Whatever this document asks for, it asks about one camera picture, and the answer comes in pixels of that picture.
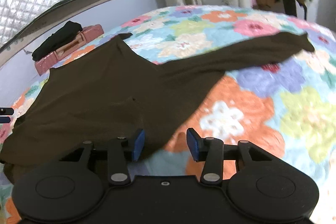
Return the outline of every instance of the blue flower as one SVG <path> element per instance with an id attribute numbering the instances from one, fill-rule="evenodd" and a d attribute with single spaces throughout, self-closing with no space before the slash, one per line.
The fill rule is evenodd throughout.
<path id="1" fill-rule="evenodd" d="M 314 30 L 306 29 L 305 31 L 313 43 L 325 47 L 330 52 L 336 52 L 336 42 L 332 38 Z"/>
<path id="2" fill-rule="evenodd" d="M 301 66 L 293 58 L 279 63 L 261 67 L 243 69 L 239 72 L 237 82 L 242 88 L 250 89 L 258 97 L 273 95 L 280 87 L 289 92 L 298 92 L 305 82 Z"/>
<path id="3" fill-rule="evenodd" d="M 202 14 L 203 10 L 201 8 L 192 8 L 192 9 L 183 9 L 183 10 L 177 10 L 170 14 L 171 17 L 190 17 L 197 14 Z"/>

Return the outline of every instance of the pink flower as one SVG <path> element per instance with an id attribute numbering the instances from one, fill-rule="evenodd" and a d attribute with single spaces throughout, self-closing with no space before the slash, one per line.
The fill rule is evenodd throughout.
<path id="1" fill-rule="evenodd" d="M 199 8 L 199 6 L 197 5 L 177 6 L 175 10 L 181 11 L 181 10 L 188 10 L 188 9 L 195 9 L 195 8 Z"/>
<path id="2" fill-rule="evenodd" d="M 0 127 L 0 143 L 3 143 L 11 131 L 11 123 L 4 123 Z"/>
<path id="3" fill-rule="evenodd" d="M 121 27 L 133 27 L 136 25 L 140 25 L 141 23 L 143 23 L 146 20 L 149 20 L 151 17 L 149 16 L 139 16 L 137 18 L 134 18 L 130 21 L 127 21 L 126 23 L 124 23 L 123 25 L 121 25 Z"/>
<path id="4" fill-rule="evenodd" d="M 298 19 L 296 17 L 288 17 L 288 21 L 293 22 L 300 29 L 312 29 L 317 31 L 316 24 L 307 22 L 305 20 Z"/>
<path id="5" fill-rule="evenodd" d="M 265 35 L 276 34 L 279 29 L 272 25 L 254 20 L 239 20 L 234 24 L 234 31 L 248 37 L 261 37 Z"/>

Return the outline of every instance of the green flower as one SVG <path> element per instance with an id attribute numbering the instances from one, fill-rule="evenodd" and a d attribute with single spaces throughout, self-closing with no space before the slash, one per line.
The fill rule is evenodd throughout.
<path id="1" fill-rule="evenodd" d="M 336 105 L 322 102 L 310 86 L 298 94 L 284 92 L 281 99 L 288 110 L 281 120 L 281 132 L 303 138 L 310 158 L 322 162 L 336 142 Z"/>
<path id="2" fill-rule="evenodd" d="M 27 91 L 27 93 L 25 94 L 25 97 L 29 97 L 31 96 L 35 91 L 37 91 L 39 89 L 38 85 L 34 85 L 30 88 L 30 90 Z"/>
<path id="3" fill-rule="evenodd" d="M 45 83 L 47 83 L 49 80 L 49 77 L 44 79 L 41 83 L 40 83 L 40 87 L 43 88 L 43 86 L 45 85 Z"/>
<path id="4" fill-rule="evenodd" d="M 192 20 L 184 20 L 179 24 L 171 26 L 170 28 L 175 30 L 175 36 L 179 36 L 184 33 L 201 33 L 204 28 L 213 27 L 213 24 L 206 21 L 192 21 Z"/>

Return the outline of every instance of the flower pattern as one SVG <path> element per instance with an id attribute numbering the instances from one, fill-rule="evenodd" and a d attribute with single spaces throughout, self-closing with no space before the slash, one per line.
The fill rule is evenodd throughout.
<path id="1" fill-rule="evenodd" d="M 146 34 L 140 39 L 133 39 L 129 42 L 126 42 L 129 47 L 138 53 L 141 50 L 150 50 L 156 47 L 162 41 L 162 38 L 154 38 L 152 34 Z"/>
<path id="2" fill-rule="evenodd" d="M 264 123 L 274 115 L 271 98 L 259 98 L 241 90 L 236 81 L 224 76 L 210 91 L 197 111 L 177 129 L 165 149 L 187 149 L 185 133 L 194 128 L 202 138 L 220 137 L 226 144 L 248 140 L 277 157 L 284 155 L 285 143 L 281 134 Z M 189 159 L 186 173 L 200 175 L 203 163 Z M 236 172 L 234 162 L 224 164 L 224 179 Z"/>
<path id="3" fill-rule="evenodd" d="M 323 102 L 310 86 L 299 94 L 281 93 L 281 99 L 287 109 L 281 119 L 281 132 L 303 138 L 310 158 L 321 163 L 336 143 L 336 106 Z"/>
<path id="4" fill-rule="evenodd" d="M 336 150 L 334 150 L 329 160 L 329 176 L 322 187 L 319 187 L 320 198 L 310 217 L 316 224 L 336 223 Z"/>
<path id="5" fill-rule="evenodd" d="M 3 143 L 11 131 L 10 123 L 0 124 L 0 143 Z"/>
<path id="6" fill-rule="evenodd" d="M 204 21 L 195 22 L 192 20 L 184 20 L 170 28 L 175 30 L 176 36 L 179 36 L 184 33 L 201 33 L 205 28 L 211 28 L 212 26 L 212 24 Z"/>
<path id="7" fill-rule="evenodd" d="M 113 28 L 55 67 L 81 57 L 121 32 L 133 33 L 125 42 L 137 54 L 159 65 L 280 30 L 308 32 L 317 50 L 313 54 L 301 52 L 281 64 L 227 72 L 195 113 L 176 130 L 166 151 L 158 151 L 143 166 L 150 175 L 160 174 L 164 168 L 166 175 L 199 177 L 204 163 L 194 162 L 189 156 L 185 135 L 188 127 L 195 128 L 202 137 L 221 138 L 226 144 L 247 139 L 312 177 L 319 186 L 320 200 L 311 220 L 316 224 L 334 223 L 336 53 L 329 29 L 253 9 L 214 5 L 166 7 Z M 11 134 L 17 117 L 27 111 L 44 88 L 47 77 L 48 73 L 41 76 L 14 102 L 11 124 L 0 125 L 1 142 Z M 224 178 L 235 172 L 235 163 L 226 161 Z M 12 185 L 4 177 L 0 174 L 2 209 L 6 210 L 7 223 L 14 224 L 19 216 L 10 198 Z"/>
<path id="8" fill-rule="evenodd" d="M 239 17 L 246 17 L 247 14 L 243 13 L 236 13 L 233 10 L 227 11 L 212 11 L 209 14 L 202 15 L 203 19 L 207 19 L 213 23 L 218 23 L 222 21 L 226 22 L 235 22 L 238 20 Z"/>
<path id="9" fill-rule="evenodd" d="M 282 64 L 268 64 L 240 70 L 237 82 L 242 88 L 250 89 L 257 96 L 273 95 L 280 87 L 290 92 L 301 90 L 305 78 L 302 67 L 293 58 Z"/>
<path id="10" fill-rule="evenodd" d="M 133 27 L 133 26 L 137 26 L 140 25 L 141 23 L 143 23 L 146 20 L 149 20 L 151 17 L 149 16 L 139 16 L 137 18 L 134 18 L 130 21 L 125 22 L 124 24 L 121 25 L 121 27 Z"/>
<path id="11" fill-rule="evenodd" d="M 307 33 L 309 39 L 316 45 L 323 46 L 330 52 L 336 52 L 336 42 L 334 39 L 314 30 L 307 30 Z"/>
<path id="12" fill-rule="evenodd" d="M 248 37 L 260 37 L 276 34 L 279 32 L 279 29 L 271 25 L 247 19 L 237 21 L 234 24 L 234 27 L 235 32 L 241 33 Z"/>
<path id="13" fill-rule="evenodd" d="M 201 14 L 203 12 L 202 9 L 200 8 L 186 8 L 186 7 L 181 7 L 180 9 L 176 9 L 176 11 L 172 14 L 170 14 L 171 17 L 190 17 L 193 15 Z"/>
<path id="14" fill-rule="evenodd" d="M 164 18 L 158 18 L 149 22 L 142 23 L 138 28 L 134 29 L 135 32 L 144 32 L 146 30 L 154 30 L 164 27 Z"/>
<path id="15" fill-rule="evenodd" d="M 296 17 L 288 17 L 287 20 L 293 22 L 300 29 L 316 30 L 317 24 L 315 23 L 310 23 L 305 20 L 298 19 Z"/>
<path id="16" fill-rule="evenodd" d="M 156 44 L 156 47 L 163 49 L 158 54 L 158 57 L 174 55 L 179 58 L 185 58 L 194 55 L 198 50 L 211 47 L 211 43 L 211 41 L 206 40 L 206 35 L 203 33 L 185 33 L 178 36 L 175 41 L 162 42 Z"/>
<path id="17" fill-rule="evenodd" d="M 95 48 L 94 45 L 90 45 L 90 46 L 85 47 L 82 50 L 78 50 L 78 51 L 74 52 L 70 56 L 69 59 L 65 60 L 65 62 L 63 63 L 63 65 L 66 65 L 66 64 L 68 64 L 68 63 L 70 63 L 70 62 L 72 62 L 72 61 L 80 58 L 81 56 L 86 55 L 88 52 L 91 52 L 94 48 Z"/>
<path id="18" fill-rule="evenodd" d="M 299 60 L 306 61 L 313 71 L 323 74 L 326 70 L 336 75 L 336 67 L 329 62 L 330 55 L 325 51 L 306 52 L 301 51 L 296 55 Z"/>
<path id="19" fill-rule="evenodd" d="M 288 25 L 288 22 L 277 18 L 276 14 L 270 13 L 252 13 L 246 17 L 248 20 L 258 21 L 266 25 L 271 25 L 274 28 L 281 29 L 283 25 Z"/>
<path id="20" fill-rule="evenodd" d="M 226 140 L 231 136 L 240 136 L 244 132 L 239 123 L 244 118 L 244 113 L 236 107 L 229 108 L 223 101 L 217 101 L 212 106 L 212 113 L 202 117 L 199 125 L 202 130 L 209 130 L 212 136 Z"/>
<path id="21" fill-rule="evenodd" d="M 306 52 L 301 51 L 296 55 L 299 60 L 306 61 L 307 65 L 313 71 L 320 74 L 321 79 L 327 83 L 329 88 L 336 86 L 336 59 L 330 58 L 325 51 Z"/>
<path id="22" fill-rule="evenodd" d="M 29 98 L 20 107 L 18 107 L 17 109 L 14 109 L 14 115 L 12 116 L 11 123 L 10 123 L 10 131 L 13 129 L 16 119 L 22 116 L 23 114 L 25 114 L 27 110 L 31 107 L 34 101 L 35 101 L 35 98 Z"/>
<path id="23" fill-rule="evenodd" d="M 170 10 L 170 7 L 160 8 L 160 9 L 156 9 L 156 10 L 150 11 L 148 13 L 145 13 L 144 16 L 155 17 L 155 16 L 158 16 L 162 13 L 168 12 L 169 10 Z"/>

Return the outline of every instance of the circular pad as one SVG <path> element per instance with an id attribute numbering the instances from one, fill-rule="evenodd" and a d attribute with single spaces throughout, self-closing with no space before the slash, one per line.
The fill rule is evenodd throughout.
<path id="1" fill-rule="evenodd" d="M 17 210 L 39 222 L 71 221 L 97 205 L 104 193 L 97 175 L 77 162 L 54 162 L 16 182 L 12 198 Z"/>
<path id="2" fill-rule="evenodd" d="M 284 163 L 253 162 L 229 180 L 227 194 L 243 212 L 262 221 L 308 216 L 319 199 L 315 182 Z"/>

